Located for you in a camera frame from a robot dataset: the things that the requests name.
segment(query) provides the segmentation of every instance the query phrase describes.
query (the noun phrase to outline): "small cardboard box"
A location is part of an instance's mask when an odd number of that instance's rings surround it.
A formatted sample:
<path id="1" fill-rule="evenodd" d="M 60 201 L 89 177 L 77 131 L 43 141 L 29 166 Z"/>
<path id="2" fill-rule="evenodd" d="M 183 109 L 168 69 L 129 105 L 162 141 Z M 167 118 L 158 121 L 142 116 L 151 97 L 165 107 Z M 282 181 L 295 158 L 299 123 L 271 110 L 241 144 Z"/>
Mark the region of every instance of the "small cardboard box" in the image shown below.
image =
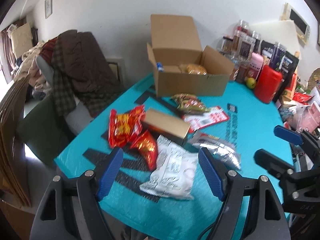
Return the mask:
<path id="1" fill-rule="evenodd" d="M 234 64 L 210 46 L 202 51 L 192 17 L 152 14 L 151 40 L 147 50 L 157 97 L 180 93 L 223 95 Z M 162 63 L 164 71 L 158 71 L 157 62 Z M 179 65 L 190 63 L 202 65 L 208 75 L 182 73 Z"/>
<path id="2" fill-rule="evenodd" d="M 162 134 L 179 145 L 187 142 L 190 124 L 178 117 L 150 108 L 142 117 L 141 123 L 144 128 Z"/>

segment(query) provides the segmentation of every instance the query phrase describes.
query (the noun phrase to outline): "apple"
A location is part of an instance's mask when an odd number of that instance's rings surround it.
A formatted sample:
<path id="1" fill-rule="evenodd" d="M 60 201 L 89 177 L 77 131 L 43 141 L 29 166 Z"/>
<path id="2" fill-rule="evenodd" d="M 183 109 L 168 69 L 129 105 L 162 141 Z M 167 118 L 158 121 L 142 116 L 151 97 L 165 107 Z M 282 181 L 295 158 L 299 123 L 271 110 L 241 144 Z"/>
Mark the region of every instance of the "apple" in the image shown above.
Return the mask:
<path id="1" fill-rule="evenodd" d="M 247 79 L 246 85 L 248 88 L 254 89 L 256 87 L 256 84 L 257 84 L 257 81 L 254 78 L 251 77 Z"/>

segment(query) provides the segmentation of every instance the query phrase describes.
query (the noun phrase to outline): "curtain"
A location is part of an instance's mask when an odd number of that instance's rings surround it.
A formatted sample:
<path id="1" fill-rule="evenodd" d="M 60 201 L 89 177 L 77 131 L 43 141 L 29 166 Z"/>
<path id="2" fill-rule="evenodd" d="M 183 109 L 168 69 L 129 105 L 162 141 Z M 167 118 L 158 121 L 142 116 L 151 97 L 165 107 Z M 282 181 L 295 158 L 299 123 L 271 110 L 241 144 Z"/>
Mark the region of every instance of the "curtain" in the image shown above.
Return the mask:
<path id="1" fill-rule="evenodd" d="M 8 36 L 7 29 L 8 28 L 5 28 L 1 32 L 1 37 L 2 37 L 2 44 L 4 48 L 5 60 L 9 63 L 9 67 L 11 68 L 10 72 L 11 72 L 16 66 L 16 58 L 12 52 L 11 40 Z"/>

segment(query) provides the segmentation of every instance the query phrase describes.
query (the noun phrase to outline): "green chair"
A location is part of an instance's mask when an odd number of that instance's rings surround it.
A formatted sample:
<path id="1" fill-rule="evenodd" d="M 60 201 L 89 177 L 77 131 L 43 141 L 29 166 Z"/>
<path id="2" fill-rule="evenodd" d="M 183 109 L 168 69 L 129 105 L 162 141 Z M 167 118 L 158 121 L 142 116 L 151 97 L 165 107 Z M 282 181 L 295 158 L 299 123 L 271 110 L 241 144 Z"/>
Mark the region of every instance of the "green chair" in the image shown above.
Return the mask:
<path id="1" fill-rule="evenodd" d="M 52 94 L 19 122 L 16 132 L 34 155 L 52 168 L 53 159 L 75 138 L 64 118 L 56 113 Z"/>

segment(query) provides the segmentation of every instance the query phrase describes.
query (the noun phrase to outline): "teal table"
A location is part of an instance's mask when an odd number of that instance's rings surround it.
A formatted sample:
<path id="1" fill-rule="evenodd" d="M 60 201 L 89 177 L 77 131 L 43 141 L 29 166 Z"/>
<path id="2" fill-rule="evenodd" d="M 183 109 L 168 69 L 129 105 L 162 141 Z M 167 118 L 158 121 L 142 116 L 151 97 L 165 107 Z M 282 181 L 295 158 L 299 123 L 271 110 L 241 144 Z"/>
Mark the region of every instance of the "teal table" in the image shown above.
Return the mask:
<path id="1" fill-rule="evenodd" d="M 138 82 L 127 90 L 111 106 L 105 109 L 86 127 L 70 145 L 55 159 L 59 168 L 68 178 L 80 176 L 105 154 L 111 152 L 107 134 L 109 113 L 116 109 L 124 113 L 136 106 L 135 101 L 145 101 L 146 109 L 152 107 L 173 114 L 170 110 L 150 97 L 147 90 L 153 85 L 152 76 Z M 222 97 L 201 97 L 206 106 L 221 106 L 230 121 L 203 129 L 203 132 L 226 139 L 237 146 L 242 158 L 244 177 L 258 178 L 266 171 L 255 164 L 253 155 L 258 149 L 265 149 L 288 163 L 292 163 L 289 144 L 273 135 L 273 128 L 282 125 L 281 118 L 273 103 L 266 105 L 251 90 L 236 82 L 229 83 Z M 237 113 L 229 112 L 227 105 L 233 104 Z M 150 172 L 143 159 L 136 153 L 124 149 L 124 163 L 101 208 L 126 225 L 161 240 L 195 240 L 197 236 L 216 219 L 221 202 L 213 196 L 204 174 L 198 166 L 191 194 L 192 201 L 180 201 L 154 197 L 140 192 L 139 185 L 148 181 Z M 275 190 L 282 199 L 277 179 L 269 176 Z M 239 239 L 248 209 L 249 197 L 244 197 L 239 220 L 233 239 Z"/>

